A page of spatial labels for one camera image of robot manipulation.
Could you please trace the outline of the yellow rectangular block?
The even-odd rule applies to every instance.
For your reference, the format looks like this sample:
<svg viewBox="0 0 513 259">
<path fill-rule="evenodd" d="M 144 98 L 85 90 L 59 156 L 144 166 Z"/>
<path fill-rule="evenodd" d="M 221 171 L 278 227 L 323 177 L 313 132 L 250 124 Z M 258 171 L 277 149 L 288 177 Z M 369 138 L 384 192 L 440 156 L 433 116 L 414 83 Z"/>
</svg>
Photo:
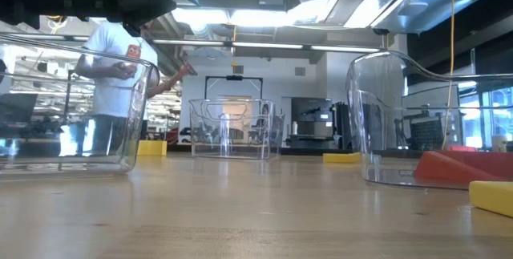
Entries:
<svg viewBox="0 0 513 259">
<path fill-rule="evenodd" d="M 472 181 L 469 196 L 476 208 L 513 218 L 513 182 Z"/>
<path fill-rule="evenodd" d="M 358 164 L 361 156 L 356 153 L 324 153 L 323 162 L 326 164 Z"/>
<path fill-rule="evenodd" d="M 166 140 L 141 140 L 137 156 L 166 156 L 168 142 Z"/>
</svg>

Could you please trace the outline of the red wedge block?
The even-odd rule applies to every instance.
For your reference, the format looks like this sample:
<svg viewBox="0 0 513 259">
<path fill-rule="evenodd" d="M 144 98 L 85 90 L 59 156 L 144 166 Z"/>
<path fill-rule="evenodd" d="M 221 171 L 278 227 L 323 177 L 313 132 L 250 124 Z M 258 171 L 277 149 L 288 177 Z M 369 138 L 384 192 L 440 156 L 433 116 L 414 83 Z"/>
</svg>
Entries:
<svg viewBox="0 0 513 259">
<path fill-rule="evenodd" d="M 414 177 L 420 180 L 439 180 L 459 184 L 471 181 L 511 181 L 472 168 L 457 160 L 444 156 L 440 151 L 423 152 Z"/>
</svg>

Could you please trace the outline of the red rectangular block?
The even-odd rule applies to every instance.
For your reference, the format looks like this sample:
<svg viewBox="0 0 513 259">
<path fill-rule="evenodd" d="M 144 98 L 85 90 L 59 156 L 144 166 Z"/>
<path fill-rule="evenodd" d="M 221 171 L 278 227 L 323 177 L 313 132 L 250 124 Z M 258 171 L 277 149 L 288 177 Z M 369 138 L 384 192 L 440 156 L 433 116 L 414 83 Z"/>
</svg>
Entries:
<svg viewBox="0 0 513 259">
<path fill-rule="evenodd" d="M 440 151 L 444 156 L 506 180 L 513 180 L 513 152 Z"/>
</svg>

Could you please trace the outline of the person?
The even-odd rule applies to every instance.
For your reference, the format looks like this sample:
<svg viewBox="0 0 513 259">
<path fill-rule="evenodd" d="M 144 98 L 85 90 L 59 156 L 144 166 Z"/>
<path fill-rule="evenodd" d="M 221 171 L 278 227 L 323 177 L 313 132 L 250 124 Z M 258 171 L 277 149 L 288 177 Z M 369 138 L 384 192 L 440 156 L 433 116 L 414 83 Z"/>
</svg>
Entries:
<svg viewBox="0 0 513 259">
<path fill-rule="evenodd" d="M 119 22 L 103 22 L 83 44 L 83 48 L 158 63 L 158 55 L 144 37 L 133 37 Z M 131 87 L 145 66 L 133 62 L 81 55 L 75 74 L 95 82 L 92 117 L 95 121 L 91 152 L 107 155 L 120 147 L 127 124 Z"/>
</svg>

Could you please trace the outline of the linear ceiling light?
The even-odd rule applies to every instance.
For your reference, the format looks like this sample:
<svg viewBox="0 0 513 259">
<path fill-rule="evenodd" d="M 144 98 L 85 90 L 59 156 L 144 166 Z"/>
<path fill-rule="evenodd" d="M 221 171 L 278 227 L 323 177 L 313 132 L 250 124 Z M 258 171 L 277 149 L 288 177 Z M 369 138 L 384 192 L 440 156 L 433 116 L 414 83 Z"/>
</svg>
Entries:
<svg viewBox="0 0 513 259">
<path fill-rule="evenodd" d="M 188 47 L 231 47 L 231 48 L 265 48 L 293 51 L 324 51 L 344 53 L 374 53 L 378 48 L 373 47 L 346 47 L 346 46 L 324 46 L 309 44 L 291 44 L 278 42 L 240 42 L 240 41 L 210 41 L 210 40 L 185 40 L 185 39 L 153 39 L 154 44 L 188 46 Z"/>
</svg>

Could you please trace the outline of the clear plastic bin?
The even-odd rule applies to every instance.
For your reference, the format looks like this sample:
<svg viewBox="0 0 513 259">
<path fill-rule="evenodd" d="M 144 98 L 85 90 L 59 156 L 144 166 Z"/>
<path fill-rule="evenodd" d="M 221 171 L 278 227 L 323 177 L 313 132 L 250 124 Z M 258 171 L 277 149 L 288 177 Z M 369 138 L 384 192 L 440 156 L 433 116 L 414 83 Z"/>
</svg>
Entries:
<svg viewBox="0 0 513 259">
<path fill-rule="evenodd" d="M 269 160 L 281 154 L 285 117 L 268 99 L 189 101 L 196 157 Z"/>
<path fill-rule="evenodd" d="M 91 152 L 93 79 L 75 74 L 81 55 L 145 66 L 131 87 L 127 124 L 115 152 Z M 36 94 L 27 123 L 0 123 L 0 178 L 106 176 L 135 167 L 148 91 L 160 81 L 155 64 L 99 51 L 0 34 L 0 95 Z"/>
<path fill-rule="evenodd" d="M 380 184 L 466 189 L 468 184 L 414 177 L 423 152 L 411 147 L 410 121 L 439 116 L 443 143 L 492 151 L 492 136 L 513 152 L 513 73 L 439 75 L 408 55 L 379 51 L 355 59 L 347 94 L 353 148 L 365 180 Z"/>
</svg>

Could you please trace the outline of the black monitor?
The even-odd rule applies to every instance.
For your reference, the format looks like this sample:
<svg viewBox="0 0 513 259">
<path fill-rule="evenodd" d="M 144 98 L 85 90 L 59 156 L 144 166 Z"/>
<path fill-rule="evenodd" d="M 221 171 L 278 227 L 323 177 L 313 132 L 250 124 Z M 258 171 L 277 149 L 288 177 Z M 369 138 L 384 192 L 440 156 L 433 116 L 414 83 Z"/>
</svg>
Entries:
<svg viewBox="0 0 513 259">
<path fill-rule="evenodd" d="M 27 123 L 33 114 L 36 94 L 0 95 L 0 123 Z"/>
</svg>

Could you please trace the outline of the tall black cabinet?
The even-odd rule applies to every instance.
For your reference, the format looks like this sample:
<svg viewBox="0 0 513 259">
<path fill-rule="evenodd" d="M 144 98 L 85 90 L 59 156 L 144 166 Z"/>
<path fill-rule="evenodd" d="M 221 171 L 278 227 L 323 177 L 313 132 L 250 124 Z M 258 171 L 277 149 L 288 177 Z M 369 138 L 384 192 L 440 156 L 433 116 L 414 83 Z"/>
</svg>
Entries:
<svg viewBox="0 0 513 259">
<path fill-rule="evenodd" d="M 335 103 L 335 136 L 338 148 L 342 150 L 352 149 L 352 137 L 349 124 L 349 107 L 345 103 Z"/>
</svg>

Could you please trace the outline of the black pegboard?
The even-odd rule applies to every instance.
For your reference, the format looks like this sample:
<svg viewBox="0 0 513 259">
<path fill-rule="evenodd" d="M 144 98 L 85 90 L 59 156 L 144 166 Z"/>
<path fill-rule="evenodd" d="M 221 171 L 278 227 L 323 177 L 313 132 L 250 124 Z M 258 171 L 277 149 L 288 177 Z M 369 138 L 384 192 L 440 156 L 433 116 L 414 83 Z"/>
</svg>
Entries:
<svg viewBox="0 0 513 259">
<path fill-rule="evenodd" d="M 410 121 L 411 147 L 418 151 L 439 150 L 443 143 L 442 121 L 439 116 Z"/>
</svg>

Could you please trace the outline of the black robot station frame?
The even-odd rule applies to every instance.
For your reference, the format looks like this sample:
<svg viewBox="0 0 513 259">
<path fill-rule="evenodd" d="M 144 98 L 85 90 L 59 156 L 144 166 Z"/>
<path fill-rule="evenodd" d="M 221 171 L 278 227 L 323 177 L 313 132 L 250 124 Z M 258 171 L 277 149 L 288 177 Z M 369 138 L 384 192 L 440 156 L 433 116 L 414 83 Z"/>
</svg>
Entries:
<svg viewBox="0 0 513 259">
<path fill-rule="evenodd" d="M 259 77 L 244 77 L 244 76 L 241 76 L 241 75 L 226 75 L 226 76 L 219 76 L 219 75 L 210 76 L 210 75 L 208 75 L 208 76 L 205 76 L 205 79 L 204 79 L 204 99 L 208 98 L 208 88 L 209 87 L 213 87 L 213 85 L 214 85 L 214 83 L 212 83 L 211 85 L 208 84 L 208 81 L 210 79 L 224 79 L 224 80 L 227 80 L 227 81 L 257 80 L 260 83 L 260 86 L 257 88 L 258 91 L 260 92 L 259 99 L 263 99 L 264 79 L 263 78 L 259 78 Z"/>
</svg>

